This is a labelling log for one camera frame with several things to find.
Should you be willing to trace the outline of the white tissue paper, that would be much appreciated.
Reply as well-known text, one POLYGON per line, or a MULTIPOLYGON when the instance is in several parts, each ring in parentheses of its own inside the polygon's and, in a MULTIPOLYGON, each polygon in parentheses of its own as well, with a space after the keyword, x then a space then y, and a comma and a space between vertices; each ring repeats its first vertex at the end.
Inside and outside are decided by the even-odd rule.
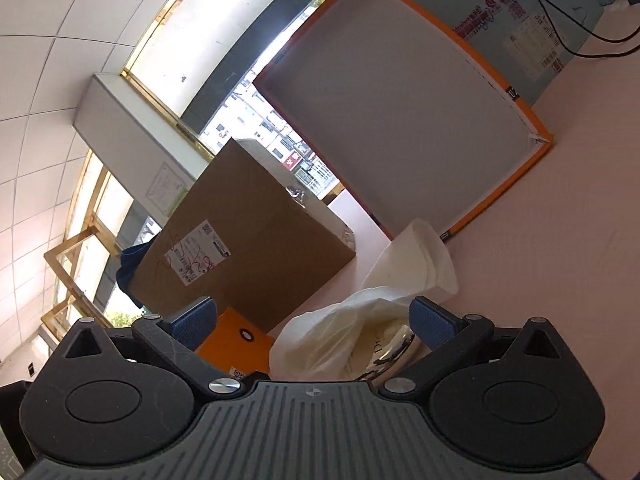
POLYGON ((360 290, 289 320, 270 349, 269 376, 282 382, 351 382, 401 325, 409 326, 409 306, 381 289, 360 290))

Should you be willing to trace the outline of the blue cloth behind box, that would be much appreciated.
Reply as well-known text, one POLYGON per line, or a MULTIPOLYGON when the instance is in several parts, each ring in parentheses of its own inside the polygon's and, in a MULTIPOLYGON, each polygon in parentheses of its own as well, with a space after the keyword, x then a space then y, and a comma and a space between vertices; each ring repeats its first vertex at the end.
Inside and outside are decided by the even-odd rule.
POLYGON ((149 240, 143 244, 137 244, 128 247, 120 254, 120 267, 116 271, 116 283, 118 288, 132 301, 132 303, 139 309, 143 308, 141 301, 137 300, 134 294, 130 290, 130 285, 134 279, 134 274, 138 270, 140 263, 149 251, 152 242, 149 240))

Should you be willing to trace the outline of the orange shoe box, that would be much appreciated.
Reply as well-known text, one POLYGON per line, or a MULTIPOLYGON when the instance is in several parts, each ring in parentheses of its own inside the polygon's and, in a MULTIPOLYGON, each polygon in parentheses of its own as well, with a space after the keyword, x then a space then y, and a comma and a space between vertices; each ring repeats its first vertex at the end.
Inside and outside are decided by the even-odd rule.
POLYGON ((217 318, 216 328, 196 354, 236 379, 269 372, 269 352, 274 339, 231 308, 217 318))

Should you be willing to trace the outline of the large brown cardboard box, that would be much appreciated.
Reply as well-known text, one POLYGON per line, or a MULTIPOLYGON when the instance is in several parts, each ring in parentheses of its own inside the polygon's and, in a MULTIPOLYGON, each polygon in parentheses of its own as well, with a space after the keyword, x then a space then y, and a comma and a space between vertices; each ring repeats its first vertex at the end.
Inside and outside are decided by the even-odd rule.
POLYGON ((265 333, 356 256, 354 232, 255 140, 230 140, 186 193, 128 287, 169 316, 209 297, 265 333))

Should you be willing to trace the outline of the orange box lid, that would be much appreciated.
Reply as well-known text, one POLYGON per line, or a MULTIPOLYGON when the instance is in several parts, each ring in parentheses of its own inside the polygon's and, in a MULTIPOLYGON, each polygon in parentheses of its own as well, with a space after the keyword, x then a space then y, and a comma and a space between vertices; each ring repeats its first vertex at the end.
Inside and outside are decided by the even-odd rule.
POLYGON ((552 147, 466 41, 411 0, 326 0, 254 81, 389 237, 460 232, 552 147))

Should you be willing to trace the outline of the light blue printed carton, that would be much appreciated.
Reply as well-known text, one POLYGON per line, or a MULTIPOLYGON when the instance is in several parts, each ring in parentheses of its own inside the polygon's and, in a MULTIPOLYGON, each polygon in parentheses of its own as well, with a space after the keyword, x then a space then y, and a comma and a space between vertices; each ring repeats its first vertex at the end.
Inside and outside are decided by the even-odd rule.
POLYGON ((615 0, 412 0, 534 104, 615 0))

